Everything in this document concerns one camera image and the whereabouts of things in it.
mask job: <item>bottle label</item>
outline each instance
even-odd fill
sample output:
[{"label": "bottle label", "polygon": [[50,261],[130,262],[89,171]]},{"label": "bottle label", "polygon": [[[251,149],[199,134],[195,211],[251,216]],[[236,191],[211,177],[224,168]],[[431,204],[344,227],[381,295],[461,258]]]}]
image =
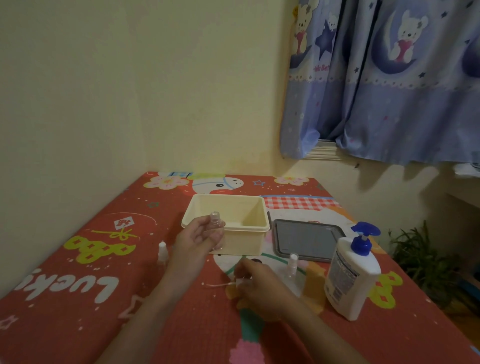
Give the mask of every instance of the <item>bottle label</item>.
[{"label": "bottle label", "polygon": [[355,280],[359,275],[360,274],[358,274],[352,266],[347,263],[342,254],[336,251],[332,264],[330,265],[328,278],[332,282],[334,289],[331,296],[337,303],[342,299],[344,294],[348,294],[348,291],[353,287]]}]

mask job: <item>forearm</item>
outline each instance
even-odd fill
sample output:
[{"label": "forearm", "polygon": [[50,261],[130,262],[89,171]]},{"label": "forearm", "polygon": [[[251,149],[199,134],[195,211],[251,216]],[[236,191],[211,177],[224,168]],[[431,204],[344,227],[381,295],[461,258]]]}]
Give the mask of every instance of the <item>forearm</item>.
[{"label": "forearm", "polygon": [[368,364],[303,302],[295,299],[286,306],[284,321],[297,333],[316,363]]},{"label": "forearm", "polygon": [[160,282],[96,364],[147,363],[178,299],[168,284]]}]

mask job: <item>wooden floor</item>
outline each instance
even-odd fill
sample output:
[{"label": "wooden floor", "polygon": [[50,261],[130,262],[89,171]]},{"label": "wooden floor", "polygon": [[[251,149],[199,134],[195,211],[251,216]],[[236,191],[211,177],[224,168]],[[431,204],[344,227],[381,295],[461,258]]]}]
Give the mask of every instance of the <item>wooden floor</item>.
[{"label": "wooden floor", "polygon": [[480,350],[480,317],[459,301],[452,302],[444,312],[472,344]]}]

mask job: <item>curtain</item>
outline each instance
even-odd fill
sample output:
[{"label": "curtain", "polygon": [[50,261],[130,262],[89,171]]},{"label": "curtain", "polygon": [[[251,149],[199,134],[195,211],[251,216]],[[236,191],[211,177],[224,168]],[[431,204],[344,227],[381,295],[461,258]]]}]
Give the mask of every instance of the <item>curtain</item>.
[{"label": "curtain", "polygon": [[301,0],[280,150],[480,162],[479,0]]}]

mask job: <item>person's left hand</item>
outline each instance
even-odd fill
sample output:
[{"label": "person's left hand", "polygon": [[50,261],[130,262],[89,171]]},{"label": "person's left hand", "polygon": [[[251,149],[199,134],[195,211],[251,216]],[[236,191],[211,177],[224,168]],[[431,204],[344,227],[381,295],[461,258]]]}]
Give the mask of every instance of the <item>person's left hand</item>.
[{"label": "person's left hand", "polygon": [[178,299],[186,292],[202,270],[205,258],[223,237],[223,231],[215,231],[211,239],[202,237],[210,216],[194,218],[187,227],[177,235],[173,254],[161,283]]}]

